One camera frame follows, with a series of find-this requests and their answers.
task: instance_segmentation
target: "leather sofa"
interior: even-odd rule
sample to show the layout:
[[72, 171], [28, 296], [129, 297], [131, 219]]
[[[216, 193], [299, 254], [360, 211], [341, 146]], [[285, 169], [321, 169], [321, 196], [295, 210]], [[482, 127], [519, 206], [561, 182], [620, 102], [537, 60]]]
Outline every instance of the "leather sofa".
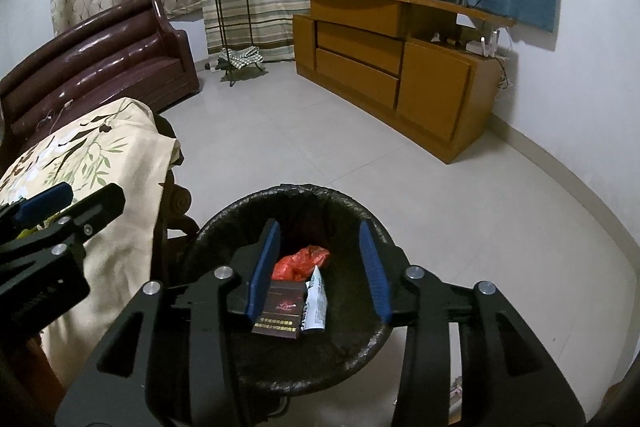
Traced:
[[199, 89], [186, 32], [169, 24], [162, 1], [124, 1], [61, 33], [0, 80], [0, 174], [100, 105], [128, 96], [158, 112]]

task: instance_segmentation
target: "beige floral tablecloth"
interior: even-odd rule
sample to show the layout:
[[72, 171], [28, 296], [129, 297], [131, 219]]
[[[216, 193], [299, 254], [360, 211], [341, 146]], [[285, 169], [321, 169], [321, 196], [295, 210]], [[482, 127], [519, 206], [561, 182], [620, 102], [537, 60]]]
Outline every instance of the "beige floral tablecloth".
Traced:
[[124, 213], [85, 243], [90, 295], [43, 332], [42, 347], [64, 386], [149, 278], [162, 184], [179, 147], [158, 134], [146, 105], [123, 98], [51, 134], [0, 179], [0, 204], [63, 181], [72, 186], [74, 201], [108, 183], [122, 187], [127, 199]]

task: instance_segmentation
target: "black trash bag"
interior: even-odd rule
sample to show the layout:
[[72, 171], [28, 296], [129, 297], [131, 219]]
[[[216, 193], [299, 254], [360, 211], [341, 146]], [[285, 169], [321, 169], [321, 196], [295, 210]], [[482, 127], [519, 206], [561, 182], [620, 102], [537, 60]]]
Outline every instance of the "black trash bag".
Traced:
[[376, 315], [358, 247], [358, 230], [370, 219], [382, 243], [393, 244], [366, 208], [332, 188], [280, 185], [230, 204], [200, 231], [180, 264], [190, 283], [256, 243], [267, 219], [280, 223], [280, 256], [308, 245], [327, 248], [321, 269], [328, 302], [324, 332], [283, 339], [231, 331], [228, 347], [240, 384], [258, 393], [296, 396], [327, 389], [364, 367], [391, 332]]

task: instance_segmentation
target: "metal bolt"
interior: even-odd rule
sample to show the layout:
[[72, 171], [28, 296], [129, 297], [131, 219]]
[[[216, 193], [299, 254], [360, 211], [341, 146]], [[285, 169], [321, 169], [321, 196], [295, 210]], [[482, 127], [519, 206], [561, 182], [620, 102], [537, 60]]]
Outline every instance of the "metal bolt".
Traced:
[[154, 295], [160, 291], [160, 283], [158, 281], [149, 281], [142, 286], [142, 291], [147, 295]]
[[422, 277], [424, 277], [424, 270], [419, 266], [410, 266], [404, 270], [404, 274], [409, 277], [409, 279], [422, 279]]
[[217, 279], [229, 279], [233, 274], [234, 270], [230, 266], [218, 266], [213, 272]]
[[489, 281], [480, 281], [478, 283], [478, 289], [480, 293], [484, 293], [485, 295], [493, 295], [495, 293], [495, 284]]
[[62, 255], [63, 253], [65, 253], [65, 251], [67, 250], [68, 246], [65, 245], [64, 243], [60, 243], [59, 245], [55, 245], [52, 249], [51, 249], [51, 253], [53, 255]]

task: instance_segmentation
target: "plant stand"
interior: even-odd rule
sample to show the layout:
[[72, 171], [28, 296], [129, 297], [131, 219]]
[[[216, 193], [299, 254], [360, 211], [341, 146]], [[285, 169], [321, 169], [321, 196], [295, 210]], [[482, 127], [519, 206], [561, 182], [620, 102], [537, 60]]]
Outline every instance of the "plant stand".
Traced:
[[[223, 48], [226, 49], [226, 65], [224, 67], [219, 67], [217, 69], [223, 69], [225, 70], [225, 75], [222, 77], [222, 79], [220, 80], [221, 82], [229, 82], [229, 87], [232, 87], [236, 81], [234, 80], [234, 70], [237, 70], [238, 68], [234, 67], [231, 64], [231, 60], [229, 58], [229, 45], [226, 42], [226, 28], [225, 28], [225, 19], [224, 19], [224, 14], [222, 11], [222, 0], [215, 0], [216, 2], [216, 15], [218, 17], [218, 29], [220, 30], [220, 40], [222, 42], [222, 46]], [[254, 44], [254, 32], [252, 29], [252, 23], [251, 23], [251, 10], [249, 8], [249, 0], [246, 0], [246, 16], [247, 16], [247, 20], [249, 22], [249, 37], [251, 39], [251, 45], [255, 46]], [[260, 71], [262, 71], [262, 68], [260, 67], [259, 62], [252, 62], [252, 64], [258, 68]]]

